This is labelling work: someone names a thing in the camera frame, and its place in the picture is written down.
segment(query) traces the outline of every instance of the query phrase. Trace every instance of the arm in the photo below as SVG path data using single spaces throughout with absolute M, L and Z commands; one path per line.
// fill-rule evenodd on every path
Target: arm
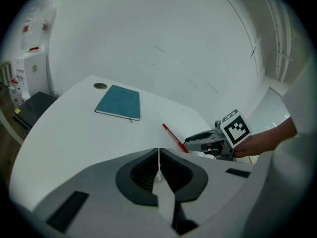
M 234 156 L 242 158 L 272 151 L 280 142 L 294 137 L 296 134 L 295 125 L 290 117 L 273 129 L 249 136 L 235 148 Z

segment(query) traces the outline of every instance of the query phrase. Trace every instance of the table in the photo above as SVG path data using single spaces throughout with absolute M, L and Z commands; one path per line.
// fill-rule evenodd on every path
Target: table
M 97 82 L 105 83 L 107 88 L 94 88 Z M 94 112 L 113 84 L 140 92 L 140 121 L 132 123 Z M 9 196 L 33 211 L 52 190 L 92 164 L 155 147 L 181 151 L 163 123 L 180 141 L 210 129 L 189 107 L 90 76 L 57 99 L 34 125 L 15 160 Z

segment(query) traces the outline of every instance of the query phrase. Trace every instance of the notebook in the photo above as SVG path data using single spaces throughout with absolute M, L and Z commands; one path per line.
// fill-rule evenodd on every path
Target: notebook
M 140 93 L 112 85 L 97 105 L 95 112 L 140 120 Z

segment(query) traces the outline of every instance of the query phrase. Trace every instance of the wooden floor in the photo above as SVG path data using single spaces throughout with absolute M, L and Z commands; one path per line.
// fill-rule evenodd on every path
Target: wooden floor
M 26 133 L 12 118 L 14 106 L 10 99 L 9 90 L 6 87 L 0 90 L 0 109 L 12 128 L 24 140 Z M 0 174 L 7 188 L 9 187 L 13 164 L 20 147 L 21 145 L 7 132 L 5 127 L 0 125 Z

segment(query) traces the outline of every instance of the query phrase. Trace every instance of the red pen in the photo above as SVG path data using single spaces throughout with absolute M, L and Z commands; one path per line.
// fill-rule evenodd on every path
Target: red pen
M 175 137 L 175 135 L 167 128 L 167 126 L 163 123 L 163 127 L 167 130 L 167 132 L 172 136 L 172 138 L 177 142 L 177 144 L 183 149 L 185 153 L 188 153 L 188 150 L 185 148 L 185 146 Z

